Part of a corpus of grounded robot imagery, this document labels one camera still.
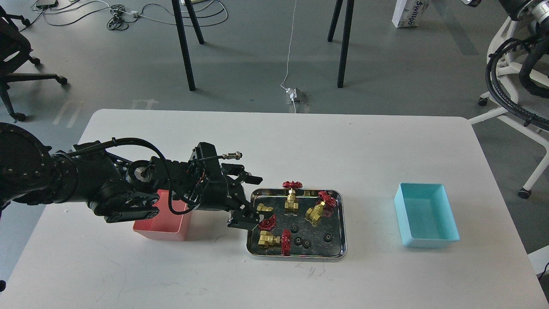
metal tray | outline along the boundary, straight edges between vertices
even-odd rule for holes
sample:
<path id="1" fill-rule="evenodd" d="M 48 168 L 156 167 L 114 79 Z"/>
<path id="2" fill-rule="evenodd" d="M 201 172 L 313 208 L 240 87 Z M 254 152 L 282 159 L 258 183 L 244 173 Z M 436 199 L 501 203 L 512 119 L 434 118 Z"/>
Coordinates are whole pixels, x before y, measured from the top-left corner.
<path id="1" fill-rule="evenodd" d="M 318 200 L 318 192 L 326 191 L 337 201 L 337 206 L 330 217 L 322 217 L 320 224 L 313 227 L 310 222 L 305 220 L 305 213 L 310 207 L 314 207 Z M 276 215 L 276 226 L 271 231 L 274 236 L 281 236 L 284 229 L 290 229 L 292 225 L 297 225 L 299 230 L 292 233 L 292 246 L 290 254 L 285 256 L 281 253 L 281 247 L 260 248 L 259 228 L 248 231 L 246 248 L 254 256 L 266 257 L 316 257 L 316 258 L 341 258 L 347 253 L 347 242 L 345 238 L 345 222 L 343 220 L 343 202 L 341 195 L 335 190 L 296 190 L 296 198 L 299 203 L 298 215 L 284 214 L 284 202 L 288 196 L 287 189 L 266 189 L 255 190 L 251 194 L 251 204 L 256 208 L 259 203 L 267 207 L 274 208 Z M 326 234 L 332 236 L 332 241 L 323 240 Z M 309 240 L 311 247 L 305 249 L 303 245 L 294 244 L 294 239 L 301 237 L 303 240 Z"/>

black table leg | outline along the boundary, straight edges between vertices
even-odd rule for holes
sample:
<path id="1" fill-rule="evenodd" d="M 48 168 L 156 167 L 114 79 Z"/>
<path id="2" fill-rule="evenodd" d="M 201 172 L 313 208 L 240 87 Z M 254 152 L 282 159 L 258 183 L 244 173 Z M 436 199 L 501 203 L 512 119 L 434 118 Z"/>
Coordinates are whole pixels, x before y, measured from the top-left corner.
<path id="1" fill-rule="evenodd" d="M 355 0 L 347 0 L 347 11 L 345 12 L 345 27 L 343 28 L 343 43 L 341 44 L 341 58 L 339 59 L 338 88 L 343 88 L 343 78 L 345 78 L 345 66 L 347 65 L 347 51 L 349 50 L 352 10 L 354 6 Z"/>
<path id="2" fill-rule="evenodd" d="M 332 24 L 330 25 L 330 31 L 328 32 L 328 42 L 334 39 L 335 26 L 338 24 L 339 12 L 341 12 L 341 5 L 343 0 L 337 0 L 335 3 L 334 16 L 332 17 Z"/>
<path id="3" fill-rule="evenodd" d="M 202 31 L 200 30 L 200 26 L 198 25 L 197 15 L 194 13 L 193 3 L 191 2 L 191 0 L 184 1 L 185 7 L 189 12 L 189 17 L 191 18 L 191 23 L 193 23 L 194 32 L 197 34 L 198 43 L 204 44 L 204 38 L 202 37 Z"/>
<path id="4" fill-rule="evenodd" d="M 179 0 L 172 0 L 172 6 L 175 15 L 177 34 L 179 36 L 179 44 L 181 45 L 181 53 L 183 54 L 183 63 L 185 64 L 185 73 L 187 73 L 189 90 L 195 91 L 197 88 L 194 85 L 193 68 L 191 68 L 191 58 L 189 56 L 189 48 L 187 47 L 187 39 L 185 38 L 185 29 L 183 28 L 183 17 L 181 16 Z"/>

pink bin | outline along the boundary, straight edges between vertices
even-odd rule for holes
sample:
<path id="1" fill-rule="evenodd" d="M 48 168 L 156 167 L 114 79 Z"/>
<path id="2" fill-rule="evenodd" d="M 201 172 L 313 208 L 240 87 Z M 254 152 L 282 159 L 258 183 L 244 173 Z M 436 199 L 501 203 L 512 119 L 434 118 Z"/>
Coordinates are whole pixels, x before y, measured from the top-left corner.
<path id="1" fill-rule="evenodd" d="M 156 217 L 147 220 L 138 220 L 133 224 L 133 231 L 140 233 L 149 239 L 184 241 L 191 222 L 191 214 L 177 215 L 171 213 L 168 208 L 167 190 L 158 190 L 160 199 L 154 205 L 160 213 Z M 187 210 L 187 204 L 183 201 L 172 201 L 172 206 L 177 211 Z"/>

light blue plastic container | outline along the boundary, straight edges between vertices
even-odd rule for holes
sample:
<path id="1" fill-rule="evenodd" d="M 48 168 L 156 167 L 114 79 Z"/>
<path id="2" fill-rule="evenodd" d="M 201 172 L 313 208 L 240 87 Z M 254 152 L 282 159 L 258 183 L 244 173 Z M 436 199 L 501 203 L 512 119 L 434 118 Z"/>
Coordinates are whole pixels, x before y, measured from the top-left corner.
<path id="1" fill-rule="evenodd" d="M 442 248 L 460 240 L 446 189 L 441 184 L 401 183 L 395 208 L 406 247 Z"/>

gray floor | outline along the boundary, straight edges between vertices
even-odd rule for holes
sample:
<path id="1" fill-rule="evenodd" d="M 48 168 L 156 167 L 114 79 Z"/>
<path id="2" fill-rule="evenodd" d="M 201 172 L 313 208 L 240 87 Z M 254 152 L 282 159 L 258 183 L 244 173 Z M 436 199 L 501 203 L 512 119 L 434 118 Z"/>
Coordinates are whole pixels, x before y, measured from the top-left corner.
<path id="1" fill-rule="evenodd" d="M 55 150 L 68 150 L 90 116 L 102 108 L 293 112 L 279 84 L 285 75 L 294 2 L 223 2 L 229 19 L 203 28 L 205 45 L 199 45 L 192 29 L 186 28 L 196 92 L 188 91 L 174 26 L 142 19 L 127 31 L 108 31 L 108 10 L 65 27 L 49 26 L 41 18 L 23 34 L 43 65 L 35 68 L 27 63 L 20 72 L 57 73 L 69 84 L 11 84 L 15 109 L 30 116 L 18 125 Z M 11 13 L 36 16 L 30 11 L 32 0 L 0 3 Z M 62 6 L 68 3 L 60 0 Z M 146 3 L 124 4 L 126 10 L 140 11 Z M 158 3 L 170 5 L 166 0 Z M 394 1 L 358 1 L 343 89 L 335 85 L 341 26 L 334 42 L 326 42 L 333 3 L 298 1 L 286 82 L 310 94 L 309 103 L 299 106 L 298 112 L 471 118 L 490 109 L 477 106 L 477 99 L 486 91 L 488 44 L 506 18 L 497 2 L 485 1 L 473 9 L 461 1 L 433 1 L 420 27 L 396 29 L 390 21 Z M 48 21 L 67 23 L 102 5 L 49 15 Z M 214 6 L 207 12 L 216 12 Z M 173 22 L 159 7 L 149 7 L 145 13 Z M 5 112 L 0 121 L 12 122 Z M 161 125 L 162 119 L 150 121 Z M 499 120 L 474 128 L 526 251 L 549 245 L 549 174 L 542 175 L 530 199 L 517 196 L 544 149 Z M 12 205 L 5 211 L 0 224 L 0 278 L 9 277 L 42 210 Z"/>

